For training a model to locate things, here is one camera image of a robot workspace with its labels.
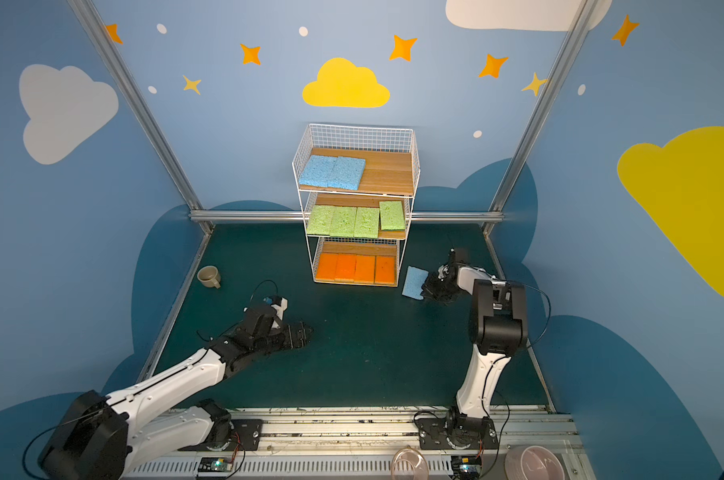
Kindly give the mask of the blue sponge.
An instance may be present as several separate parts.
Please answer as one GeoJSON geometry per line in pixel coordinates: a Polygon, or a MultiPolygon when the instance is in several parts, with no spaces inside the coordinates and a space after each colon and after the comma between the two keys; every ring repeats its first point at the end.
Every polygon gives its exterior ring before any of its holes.
{"type": "Polygon", "coordinates": [[[363,158],[342,157],[335,159],[333,168],[327,179],[327,187],[337,190],[359,189],[366,168],[363,158]]]}
{"type": "Polygon", "coordinates": [[[410,299],[422,301],[424,299],[423,286],[428,276],[428,271],[409,266],[405,276],[402,295],[410,299]]]}
{"type": "Polygon", "coordinates": [[[336,157],[312,155],[299,176],[299,184],[327,188],[336,162],[336,157]]]}

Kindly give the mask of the green sponge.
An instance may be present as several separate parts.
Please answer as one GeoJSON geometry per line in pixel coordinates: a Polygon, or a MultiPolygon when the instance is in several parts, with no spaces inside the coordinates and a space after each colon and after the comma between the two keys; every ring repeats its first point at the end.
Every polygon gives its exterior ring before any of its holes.
{"type": "Polygon", "coordinates": [[[334,213],[334,206],[315,205],[309,215],[306,233],[314,236],[329,236],[332,230],[334,213]]]}
{"type": "Polygon", "coordinates": [[[332,237],[353,237],[356,216],[356,207],[336,206],[333,211],[329,235],[332,237]]]}
{"type": "Polygon", "coordinates": [[[400,231],[406,229],[406,219],[402,201],[380,201],[380,229],[382,231],[400,231]]]}
{"type": "Polygon", "coordinates": [[[379,224],[379,208],[358,207],[356,210],[353,236],[362,239],[377,239],[380,229],[379,224]]]}

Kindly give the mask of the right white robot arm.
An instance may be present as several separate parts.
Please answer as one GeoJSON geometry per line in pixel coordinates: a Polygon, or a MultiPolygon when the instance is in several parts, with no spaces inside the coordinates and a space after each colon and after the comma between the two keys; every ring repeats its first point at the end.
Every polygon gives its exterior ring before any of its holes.
{"type": "Polygon", "coordinates": [[[472,300],[468,334],[473,350],[446,428],[450,433],[458,430],[485,435],[494,427],[490,401],[503,369],[528,343],[526,287],[471,265],[464,249],[452,249],[447,262],[428,274],[422,294],[448,302],[462,293],[472,300]]]}

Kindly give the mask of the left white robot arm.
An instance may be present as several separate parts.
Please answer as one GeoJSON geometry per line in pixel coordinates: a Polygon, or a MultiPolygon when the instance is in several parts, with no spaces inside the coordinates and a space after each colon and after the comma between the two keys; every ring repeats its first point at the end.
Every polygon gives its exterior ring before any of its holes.
{"type": "Polygon", "coordinates": [[[286,322],[287,305],[275,296],[245,309],[241,322],[140,383],[107,395],[83,393],[48,429],[39,468],[48,479],[119,479],[175,450],[227,448],[236,436],[227,409],[204,400],[176,414],[170,410],[258,358],[307,346],[313,330],[286,322]]]}

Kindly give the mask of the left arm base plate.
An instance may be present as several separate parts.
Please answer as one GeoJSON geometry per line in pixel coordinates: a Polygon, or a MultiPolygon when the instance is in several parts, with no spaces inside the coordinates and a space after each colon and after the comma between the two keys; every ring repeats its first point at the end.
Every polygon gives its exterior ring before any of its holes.
{"type": "Polygon", "coordinates": [[[261,419],[233,419],[214,424],[202,443],[181,451],[255,451],[258,449],[264,422],[261,419]]]}

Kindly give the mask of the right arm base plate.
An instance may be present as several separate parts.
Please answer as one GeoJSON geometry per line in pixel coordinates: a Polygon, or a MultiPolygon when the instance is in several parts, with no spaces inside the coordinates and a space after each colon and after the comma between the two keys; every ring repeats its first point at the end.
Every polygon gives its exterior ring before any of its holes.
{"type": "Polygon", "coordinates": [[[422,450],[492,450],[499,447],[498,430],[489,417],[419,417],[414,420],[422,450]]]}

